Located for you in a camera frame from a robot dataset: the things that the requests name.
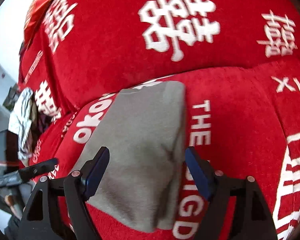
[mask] red pillow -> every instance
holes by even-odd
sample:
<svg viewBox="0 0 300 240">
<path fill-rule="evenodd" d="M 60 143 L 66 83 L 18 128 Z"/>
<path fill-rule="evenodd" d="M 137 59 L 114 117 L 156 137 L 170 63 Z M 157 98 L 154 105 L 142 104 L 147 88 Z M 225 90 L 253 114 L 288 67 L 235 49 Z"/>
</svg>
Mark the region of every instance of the red pillow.
<svg viewBox="0 0 300 240">
<path fill-rule="evenodd" d="M 291 57 L 248 70 L 201 69 L 138 88 L 167 80 L 186 86 L 187 145 L 228 176 L 254 176 L 273 213 L 278 239 L 287 236 L 300 221 L 300 61 Z M 71 171 L 114 99 L 93 101 L 78 113 L 54 155 L 60 160 L 54 177 Z M 104 240 L 191 239 L 207 203 L 186 167 L 181 185 L 173 230 L 134 231 L 92 206 L 90 215 Z M 229 233 L 233 208 L 231 202 L 220 239 Z M 66 217 L 64 203 L 61 209 Z"/>
<path fill-rule="evenodd" d="M 300 58 L 289 0 L 55 0 L 40 32 L 55 79 L 78 107 L 169 74 Z"/>
<path fill-rule="evenodd" d="M 55 157 L 55 154 L 76 114 L 77 113 L 68 114 L 61 117 L 56 122 L 52 123 L 42 135 L 40 135 L 33 155 L 29 159 L 30 166 Z M 49 178 L 54 179 L 54 172 L 55 171 L 49 173 Z"/>
<path fill-rule="evenodd" d="M 77 108 L 63 95 L 51 64 L 51 51 L 43 46 L 47 39 L 45 33 L 35 34 L 21 58 L 18 85 L 21 90 L 25 87 L 33 90 L 39 112 L 59 119 Z"/>
<path fill-rule="evenodd" d="M 26 15 L 24 42 L 28 48 L 52 0 L 33 0 Z"/>
</svg>

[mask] folded gray towel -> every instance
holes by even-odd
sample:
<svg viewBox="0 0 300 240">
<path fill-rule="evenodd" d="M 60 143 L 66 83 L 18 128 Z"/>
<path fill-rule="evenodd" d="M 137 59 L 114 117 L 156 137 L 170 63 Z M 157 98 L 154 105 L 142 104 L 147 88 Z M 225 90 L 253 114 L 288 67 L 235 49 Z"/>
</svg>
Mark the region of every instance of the folded gray towel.
<svg viewBox="0 0 300 240">
<path fill-rule="evenodd" d="M 89 204 L 135 230 L 172 229 L 184 161 L 184 97 L 175 81 L 120 91 L 74 166 L 79 170 L 101 146 L 110 150 Z"/>
</svg>

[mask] red fabric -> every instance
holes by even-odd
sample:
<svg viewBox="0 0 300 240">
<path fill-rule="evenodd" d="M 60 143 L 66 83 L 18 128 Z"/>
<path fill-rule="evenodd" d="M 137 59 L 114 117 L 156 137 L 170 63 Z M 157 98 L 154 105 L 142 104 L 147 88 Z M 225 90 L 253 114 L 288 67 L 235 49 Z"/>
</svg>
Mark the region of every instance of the red fabric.
<svg viewBox="0 0 300 240">
<path fill-rule="evenodd" d="M 28 48 L 52 0 L 33 0 L 26 15 L 25 47 Z"/>
<path fill-rule="evenodd" d="M 284 77 L 289 78 L 286 84 L 295 91 L 291 91 L 286 85 L 283 86 L 282 92 L 276 91 L 280 83 L 274 78 L 282 81 Z M 300 219 L 299 213 L 296 217 L 288 217 L 288 222 L 285 222 L 285 217 L 300 209 L 300 190 L 282 197 L 277 196 L 277 189 L 282 189 L 283 186 L 295 185 L 296 188 L 300 186 L 300 179 L 283 181 L 286 171 L 297 171 L 294 173 L 297 176 L 300 172 L 300 88 L 294 78 L 300 84 L 300 61 L 296 57 L 289 57 L 249 70 L 236 67 L 200 69 L 143 84 L 151 86 L 166 80 L 176 80 L 185 84 L 186 145 L 194 145 L 202 158 L 210 160 L 215 169 L 222 170 L 228 176 L 235 178 L 254 176 L 271 212 L 274 213 L 278 236 L 280 233 L 287 234 L 289 223 L 296 226 Z M 84 142 L 89 138 L 88 136 L 82 139 L 81 143 L 77 143 L 75 140 L 78 141 L 78 138 L 84 138 L 85 135 L 82 133 L 79 136 L 78 131 L 84 129 L 81 131 L 89 135 L 89 130 L 92 132 L 95 128 L 84 126 L 82 121 L 97 115 L 98 110 L 103 112 L 99 118 L 101 119 L 108 109 L 105 107 L 110 107 L 112 102 L 108 101 L 105 104 L 104 101 L 114 99 L 115 95 L 95 100 L 78 113 L 54 155 L 60 160 L 58 171 L 55 171 L 56 178 L 66 176 L 70 172 L 83 150 Z M 204 119 L 205 124 L 211 124 L 210 128 L 197 129 L 198 127 L 194 126 L 198 124 L 200 115 L 210 115 Z M 185 185 L 194 184 L 186 173 L 186 167 L 182 178 L 180 207 L 173 230 L 157 230 L 152 234 L 134 231 L 107 214 L 88 206 L 102 238 L 191 239 L 195 232 L 195 230 L 191 232 L 191 228 L 199 225 L 207 203 L 205 202 L 202 207 L 203 200 L 198 191 L 185 188 Z M 231 201 L 220 239 L 226 239 L 229 233 L 233 208 L 234 201 Z M 66 219 L 64 203 L 61 209 Z"/>
<path fill-rule="evenodd" d="M 203 41 L 188 45 L 177 38 L 184 54 L 177 62 L 171 60 L 174 48 L 171 38 L 167 38 L 169 49 L 165 52 L 146 49 L 142 34 L 150 23 L 141 22 L 140 9 L 148 1 L 155 1 L 159 7 L 156 0 L 63 0 L 50 8 L 39 30 L 43 36 L 49 36 L 49 41 L 44 40 L 41 49 L 53 51 L 57 83 L 72 106 L 83 107 L 104 93 L 118 92 L 169 74 L 210 66 L 248 68 L 278 60 L 280 55 L 266 57 L 266 45 L 257 43 L 268 40 L 264 30 L 267 20 L 262 14 L 269 14 L 270 10 L 294 21 L 293 35 L 298 49 L 293 50 L 293 55 L 300 58 L 300 15 L 288 0 L 210 0 L 215 4 L 214 11 L 211 9 L 206 16 L 194 13 L 186 19 L 197 18 L 200 24 L 203 18 L 216 22 L 219 34 L 212 35 L 212 43 L 203 37 Z M 55 8 L 62 9 L 54 14 Z M 172 17 L 175 26 L 182 19 Z M 167 25 L 164 17 L 159 23 Z M 157 41 L 158 37 L 154 35 L 153 39 Z"/>
<path fill-rule="evenodd" d="M 39 111 L 58 119 L 70 112 L 75 112 L 76 108 L 63 95 L 52 67 L 51 51 L 44 49 L 46 41 L 45 33 L 35 34 L 30 48 L 25 51 L 21 59 L 18 85 L 20 90 L 29 87 L 34 91 Z M 40 98 L 41 91 L 46 93 L 47 99 L 50 99 L 49 103 Z"/>
<path fill-rule="evenodd" d="M 52 123 L 49 128 L 38 138 L 37 145 L 34 149 L 32 158 L 29 159 L 29 166 L 44 162 L 55 157 L 57 150 L 63 138 L 68 131 L 68 127 L 72 124 L 75 114 L 68 114 Z"/>
</svg>

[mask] metal screw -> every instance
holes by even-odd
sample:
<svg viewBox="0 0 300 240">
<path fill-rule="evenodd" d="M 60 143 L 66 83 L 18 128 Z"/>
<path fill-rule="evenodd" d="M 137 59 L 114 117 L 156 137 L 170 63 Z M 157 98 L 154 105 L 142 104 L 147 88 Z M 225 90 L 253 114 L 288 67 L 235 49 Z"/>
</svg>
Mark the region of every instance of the metal screw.
<svg viewBox="0 0 300 240">
<path fill-rule="evenodd" d="M 80 175 L 80 171 L 72 171 L 71 176 L 72 177 L 78 177 Z"/>
<path fill-rule="evenodd" d="M 47 179 L 48 179 L 47 176 L 42 176 L 42 177 L 40 178 L 40 181 L 41 181 L 41 182 L 45 182 Z"/>
<path fill-rule="evenodd" d="M 214 172 L 214 174 L 216 174 L 217 176 L 221 177 L 221 176 L 223 176 L 223 171 L 217 170 L 217 171 Z"/>
<path fill-rule="evenodd" d="M 252 177 L 252 176 L 248 176 L 248 177 L 247 177 L 247 180 L 248 180 L 249 182 L 255 182 L 255 178 Z"/>
</svg>

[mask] white fabric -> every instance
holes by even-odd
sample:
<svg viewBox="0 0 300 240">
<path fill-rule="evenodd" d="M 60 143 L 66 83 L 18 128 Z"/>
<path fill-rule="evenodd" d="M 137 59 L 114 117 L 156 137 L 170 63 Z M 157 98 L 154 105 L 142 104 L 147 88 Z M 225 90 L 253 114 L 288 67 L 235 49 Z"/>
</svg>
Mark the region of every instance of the white fabric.
<svg viewBox="0 0 300 240">
<path fill-rule="evenodd" d="M 25 88 L 16 102 L 9 119 L 10 132 L 18 135 L 18 158 L 25 160 L 32 155 L 32 134 L 30 112 L 32 107 L 33 91 L 30 88 Z"/>
</svg>

